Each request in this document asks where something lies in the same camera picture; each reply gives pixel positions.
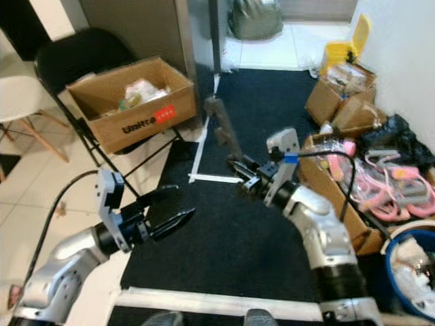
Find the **black carpet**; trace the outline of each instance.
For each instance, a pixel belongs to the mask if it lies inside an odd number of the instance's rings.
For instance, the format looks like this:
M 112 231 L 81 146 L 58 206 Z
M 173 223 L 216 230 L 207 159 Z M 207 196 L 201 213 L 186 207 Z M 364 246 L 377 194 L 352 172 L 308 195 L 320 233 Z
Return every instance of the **black carpet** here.
M 222 99 L 245 154 L 259 162 L 268 159 L 266 139 L 285 127 L 295 127 L 300 145 L 318 129 L 305 110 L 316 80 L 307 71 L 241 69 L 221 76 L 217 97 Z M 228 147 L 220 147 L 212 130 L 205 141 L 199 173 L 230 175 L 224 158 Z
M 107 326 L 140 326 L 151 315 L 160 310 L 116 306 Z M 220 316 L 216 314 L 194 314 L 184 312 L 185 326 L 242 326 L 243 317 Z M 278 321 L 279 326 L 320 326 L 323 323 L 307 321 Z
M 121 287 L 315 301 L 296 228 L 261 201 L 238 198 L 233 184 L 189 185 L 192 161 L 180 160 L 180 153 L 176 142 L 159 185 L 176 183 L 181 195 L 152 207 L 147 217 L 155 225 L 180 209 L 196 207 L 196 214 L 161 242 L 135 247 Z
M 20 161 L 21 156 L 18 155 L 10 155 L 10 154 L 0 154 L 0 166 L 7 177 L 12 169 L 17 165 Z

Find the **white wall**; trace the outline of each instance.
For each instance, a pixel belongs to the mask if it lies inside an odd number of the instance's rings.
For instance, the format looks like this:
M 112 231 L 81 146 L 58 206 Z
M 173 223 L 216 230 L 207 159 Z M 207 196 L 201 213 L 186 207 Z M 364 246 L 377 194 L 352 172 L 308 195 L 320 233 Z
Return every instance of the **white wall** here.
M 399 113 L 422 143 L 435 153 L 435 1 L 359 0 L 371 23 L 361 63 L 378 76 L 376 104 Z
M 73 25 L 60 0 L 30 0 L 30 3 L 51 40 L 74 34 Z

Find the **gray bag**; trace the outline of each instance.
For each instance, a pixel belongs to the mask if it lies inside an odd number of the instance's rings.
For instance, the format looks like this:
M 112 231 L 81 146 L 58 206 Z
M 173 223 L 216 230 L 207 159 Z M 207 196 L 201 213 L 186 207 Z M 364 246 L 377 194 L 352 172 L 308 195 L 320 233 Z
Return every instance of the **gray bag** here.
M 283 29 L 278 0 L 234 0 L 229 20 L 238 39 L 267 39 Z

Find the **black folding chair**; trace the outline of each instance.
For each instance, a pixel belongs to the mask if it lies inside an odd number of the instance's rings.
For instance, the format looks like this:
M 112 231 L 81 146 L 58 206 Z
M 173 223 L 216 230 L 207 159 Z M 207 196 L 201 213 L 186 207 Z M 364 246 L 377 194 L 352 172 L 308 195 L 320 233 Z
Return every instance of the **black folding chair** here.
M 95 139 L 84 119 L 76 119 L 70 110 L 68 110 L 67 106 L 59 99 L 58 95 L 65 89 L 66 85 L 72 84 L 86 74 L 100 73 L 101 71 L 110 70 L 135 61 L 136 58 L 117 37 L 107 31 L 96 28 L 80 31 L 72 36 L 43 46 L 38 51 L 35 59 L 35 72 L 37 77 L 74 127 L 96 166 L 100 167 L 101 164 L 96 159 L 93 151 L 97 151 L 107 165 L 116 172 L 119 172 L 118 168 L 100 148 L 98 141 Z M 178 129 L 175 127 L 172 127 L 172 129 L 175 133 L 175 137 L 123 176 L 126 186 L 136 197 L 139 196 L 139 193 L 126 178 L 173 141 L 179 139 L 184 142 Z M 122 151 L 117 152 L 117 154 L 130 153 L 150 138 L 151 137 L 148 137 L 138 143 L 130 145 Z

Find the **open cardboard box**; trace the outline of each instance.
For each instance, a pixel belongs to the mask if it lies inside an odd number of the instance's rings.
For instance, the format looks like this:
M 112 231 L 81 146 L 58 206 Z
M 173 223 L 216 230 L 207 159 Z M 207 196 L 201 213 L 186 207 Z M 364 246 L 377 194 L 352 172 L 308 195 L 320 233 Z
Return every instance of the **open cardboard box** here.
M 327 120 L 332 121 L 338 109 L 351 98 L 358 98 L 361 101 L 374 103 L 376 96 L 376 76 L 359 65 L 355 65 L 355 67 L 366 76 L 367 90 L 365 92 L 350 96 L 348 99 L 343 99 L 339 92 L 334 89 L 324 77 L 320 78 L 311 92 L 305 108 L 320 126 Z
M 358 96 L 352 96 L 338 110 L 332 125 L 339 130 L 365 126 L 382 126 L 387 115 Z
M 355 138 L 360 134 L 370 131 L 371 129 L 372 126 L 353 128 L 351 130 L 342 130 L 341 138 Z M 303 148 L 309 149 L 312 145 L 328 137 L 331 137 L 331 135 L 314 134 L 308 136 L 304 142 Z M 301 158 L 298 176 L 301 183 L 307 185 L 318 194 L 329 199 L 336 211 L 336 214 L 339 214 L 345 201 L 345 195 L 341 191 L 339 185 L 331 179 L 327 171 L 322 170 L 314 161 L 310 160 L 309 158 Z M 366 225 L 360 217 L 360 214 L 350 204 L 347 206 L 344 223 L 357 255 L 378 253 L 381 250 L 385 239 L 382 237 L 380 231 Z M 396 228 L 397 227 L 390 227 L 388 230 L 391 233 Z
M 162 97 L 118 110 L 126 86 L 146 79 Z M 196 115 L 193 83 L 160 58 L 151 58 L 79 80 L 67 87 L 86 123 L 107 153 L 124 149 Z

